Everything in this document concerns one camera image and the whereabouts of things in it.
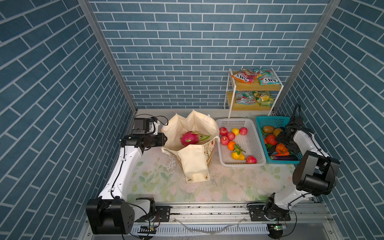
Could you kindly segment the pink dragon fruit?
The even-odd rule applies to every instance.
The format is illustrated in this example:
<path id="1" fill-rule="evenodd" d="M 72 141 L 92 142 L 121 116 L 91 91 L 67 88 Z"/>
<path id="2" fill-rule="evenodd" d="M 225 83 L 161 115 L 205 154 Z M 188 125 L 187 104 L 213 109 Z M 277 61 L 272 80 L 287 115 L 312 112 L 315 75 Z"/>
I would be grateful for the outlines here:
<path id="1" fill-rule="evenodd" d="M 181 144 L 185 147 L 188 145 L 197 145 L 200 142 L 208 140 L 210 137 L 210 135 L 189 131 L 181 137 Z"/>

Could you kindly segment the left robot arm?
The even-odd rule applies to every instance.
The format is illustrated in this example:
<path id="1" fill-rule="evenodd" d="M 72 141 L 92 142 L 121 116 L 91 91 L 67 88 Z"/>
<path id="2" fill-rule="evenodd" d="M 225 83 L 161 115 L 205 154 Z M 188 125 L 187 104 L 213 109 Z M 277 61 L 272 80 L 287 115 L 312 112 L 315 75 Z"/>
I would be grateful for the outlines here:
<path id="1" fill-rule="evenodd" d="M 137 239 L 149 240 L 156 233 L 161 215 L 153 198 L 128 201 L 129 183 L 143 153 L 167 142 L 163 133 L 126 135 L 121 139 L 118 160 L 105 187 L 86 206 L 87 217 L 94 235 L 130 234 L 134 223 L 143 221 Z"/>

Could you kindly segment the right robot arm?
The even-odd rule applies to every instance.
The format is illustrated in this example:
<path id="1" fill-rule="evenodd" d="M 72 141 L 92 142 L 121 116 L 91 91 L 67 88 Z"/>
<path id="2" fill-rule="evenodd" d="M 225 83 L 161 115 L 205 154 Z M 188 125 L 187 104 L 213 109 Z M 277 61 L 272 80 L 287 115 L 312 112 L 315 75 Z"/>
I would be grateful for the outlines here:
<path id="1" fill-rule="evenodd" d="M 278 143 L 288 143 L 288 149 L 303 156 L 290 185 L 271 194 L 264 207 L 256 203 L 247 204 L 252 221 L 289 221 L 291 207 L 305 198 L 328 195 L 336 185 L 340 161 L 321 149 L 301 117 L 290 118 L 285 130 L 278 135 Z"/>

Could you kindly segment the cream canvas grocery bag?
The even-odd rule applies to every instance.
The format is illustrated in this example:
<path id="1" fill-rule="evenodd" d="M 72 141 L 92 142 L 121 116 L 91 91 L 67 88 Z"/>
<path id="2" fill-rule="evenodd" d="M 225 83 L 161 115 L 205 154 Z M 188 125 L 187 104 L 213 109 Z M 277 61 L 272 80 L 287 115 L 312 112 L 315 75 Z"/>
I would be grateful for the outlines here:
<path id="1" fill-rule="evenodd" d="M 187 117 L 175 114 L 161 133 L 167 137 L 162 152 L 176 158 L 187 183 L 210 180 L 209 164 L 220 134 L 211 116 L 195 110 Z"/>

